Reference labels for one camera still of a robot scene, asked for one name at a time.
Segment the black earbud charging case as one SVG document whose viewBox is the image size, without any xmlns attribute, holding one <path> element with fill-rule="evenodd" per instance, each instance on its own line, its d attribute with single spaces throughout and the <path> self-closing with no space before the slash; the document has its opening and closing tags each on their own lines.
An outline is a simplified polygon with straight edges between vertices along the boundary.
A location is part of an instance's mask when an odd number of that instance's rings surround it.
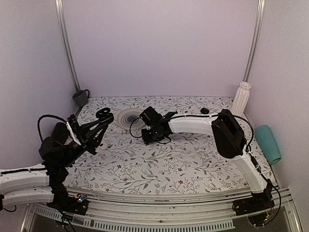
<svg viewBox="0 0 309 232">
<path fill-rule="evenodd" d="M 112 123 L 114 121 L 114 115 L 111 113 L 110 108 L 105 107 L 96 112 L 96 118 L 99 123 Z"/>
</svg>

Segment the white case near left arm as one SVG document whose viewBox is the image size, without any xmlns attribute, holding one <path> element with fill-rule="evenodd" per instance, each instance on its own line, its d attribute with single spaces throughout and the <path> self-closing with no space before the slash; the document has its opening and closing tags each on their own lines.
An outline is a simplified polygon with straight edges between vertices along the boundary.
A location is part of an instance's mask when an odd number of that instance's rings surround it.
<svg viewBox="0 0 309 232">
<path fill-rule="evenodd" d="M 108 149 L 108 145 L 105 144 L 105 143 L 101 143 L 99 147 L 100 147 L 101 150 L 107 150 Z"/>
</svg>

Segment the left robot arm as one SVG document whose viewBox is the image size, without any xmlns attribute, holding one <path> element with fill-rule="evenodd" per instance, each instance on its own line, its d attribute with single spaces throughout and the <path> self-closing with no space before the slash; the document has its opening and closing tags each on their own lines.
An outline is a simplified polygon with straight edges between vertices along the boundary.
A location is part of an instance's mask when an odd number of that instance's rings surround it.
<svg viewBox="0 0 309 232">
<path fill-rule="evenodd" d="M 43 160 L 34 166 L 0 172 L 0 208 L 27 203 L 46 203 L 59 212 L 85 215 L 89 201 L 85 195 L 69 196 L 63 183 L 67 168 L 85 152 L 97 153 L 112 119 L 96 120 L 79 125 L 76 120 L 59 122 L 51 136 L 41 144 Z"/>
</svg>

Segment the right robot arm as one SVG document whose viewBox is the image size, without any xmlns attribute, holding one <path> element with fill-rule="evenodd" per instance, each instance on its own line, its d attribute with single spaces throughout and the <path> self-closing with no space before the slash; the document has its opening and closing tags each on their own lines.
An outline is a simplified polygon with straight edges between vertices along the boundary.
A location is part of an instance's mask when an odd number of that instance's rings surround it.
<svg viewBox="0 0 309 232">
<path fill-rule="evenodd" d="M 141 120 L 148 126 L 142 129 L 141 136 L 145 144 L 159 142 L 173 133 L 196 133 L 213 136 L 217 152 L 232 160 L 245 177 L 252 192 L 250 207 L 261 210 L 271 199 L 272 184 L 262 172 L 257 160 L 251 155 L 251 146 L 244 131 L 237 122 L 238 116 L 223 109 L 218 114 L 184 115 L 168 112 L 164 116 L 154 108 L 148 107 L 140 114 Z"/>
</svg>

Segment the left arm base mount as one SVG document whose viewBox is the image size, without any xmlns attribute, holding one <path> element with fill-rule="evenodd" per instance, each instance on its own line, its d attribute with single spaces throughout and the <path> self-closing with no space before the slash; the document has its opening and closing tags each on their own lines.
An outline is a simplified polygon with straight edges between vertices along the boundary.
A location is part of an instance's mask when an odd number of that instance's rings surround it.
<svg viewBox="0 0 309 232">
<path fill-rule="evenodd" d="M 68 194 L 62 193 L 55 194 L 53 201 L 46 205 L 59 212 L 68 212 L 85 216 L 88 210 L 89 201 L 82 195 L 71 197 Z"/>
</svg>

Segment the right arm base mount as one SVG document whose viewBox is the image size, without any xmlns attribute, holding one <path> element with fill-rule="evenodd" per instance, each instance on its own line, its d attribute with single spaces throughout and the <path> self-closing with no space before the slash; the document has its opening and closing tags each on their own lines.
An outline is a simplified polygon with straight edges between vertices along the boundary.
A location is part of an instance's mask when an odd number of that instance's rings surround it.
<svg viewBox="0 0 309 232">
<path fill-rule="evenodd" d="M 237 216 L 256 213 L 262 210 L 272 211 L 275 206 L 272 196 L 265 193 L 252 193 L 252 197 L 233 201 L 232 209 Z M 248 221 L 255 227 L 265 226 L 270 215 L 262 213 L 248 217 Z"/>
</svg>

